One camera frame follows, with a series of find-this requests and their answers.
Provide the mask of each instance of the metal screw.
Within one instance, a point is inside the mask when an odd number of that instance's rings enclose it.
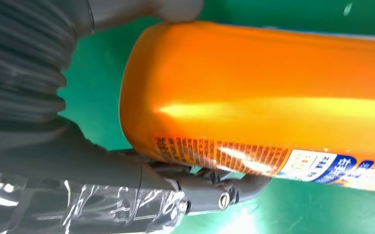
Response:
[[[227,192],[224,192],[219,197],[219,208],[225,210],[230,204],[230,195]]]

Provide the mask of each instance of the plastic film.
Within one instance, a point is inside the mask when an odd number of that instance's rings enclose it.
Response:
[[[186,207],[183,192],[0,173],[0,234],[170,233]]]

